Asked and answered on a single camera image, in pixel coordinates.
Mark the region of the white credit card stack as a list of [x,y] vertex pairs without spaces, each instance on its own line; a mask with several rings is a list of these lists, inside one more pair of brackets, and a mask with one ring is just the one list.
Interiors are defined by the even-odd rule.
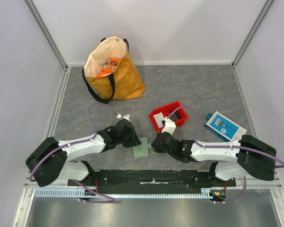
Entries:
[[158,128],[162,128],[165,123],[165,117],[162,112],[153,115]]

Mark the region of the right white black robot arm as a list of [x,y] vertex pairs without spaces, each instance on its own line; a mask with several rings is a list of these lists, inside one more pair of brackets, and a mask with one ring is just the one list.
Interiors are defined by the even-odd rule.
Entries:
[[177,140],[170,133],[162,132],[151,146],[155,152],[167,153],[183,163],[212,160],[207,174],[212,186],[245,175],[263,181],[275,178],[276,149],[250,135],[233,142],[205,143]]

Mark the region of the mustard yellow tote bag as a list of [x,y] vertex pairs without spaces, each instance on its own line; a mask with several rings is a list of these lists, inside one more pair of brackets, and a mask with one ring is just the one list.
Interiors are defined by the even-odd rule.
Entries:
[[[97,77],[109,58],[121,59],[118,67],[109,75]],[[103,104],[113,99],[139,98],[145,91],[145,84],[130,57],[129,43],[118,36],[103,38],[89,54],[81,73],[91,96]]]

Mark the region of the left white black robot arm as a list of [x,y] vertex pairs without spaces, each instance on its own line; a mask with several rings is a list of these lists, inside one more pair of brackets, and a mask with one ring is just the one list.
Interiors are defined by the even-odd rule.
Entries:
[[26,166],[31,172],[29,180],[45,187],[56,180],[79,180],[83,185],[93,184],[95,175],[85,162],[74,159],[113,150],[118,145],[132,148],[141,145],[135,128],[128,118],[121,118],[116,125],[75,140],[46,138],[27,158]]

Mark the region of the red plastic bin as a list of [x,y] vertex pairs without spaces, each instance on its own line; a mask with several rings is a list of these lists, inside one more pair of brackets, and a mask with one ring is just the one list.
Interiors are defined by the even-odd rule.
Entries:
[[180,103],[180,101],[177,100],[175,102],[159,106],[149,114],[149,119],[153,124],[156,132],[160,132],[163,129],[163,127],[158,128],[153,117],[154,114],[158,114],[160,112],[163,113],[164,117],[171,119],[176,124],[176,126],[182,126],[185,123],[185,121],[188,119],[188,115],[183,108],[180,108],[181,105],[182,104]]

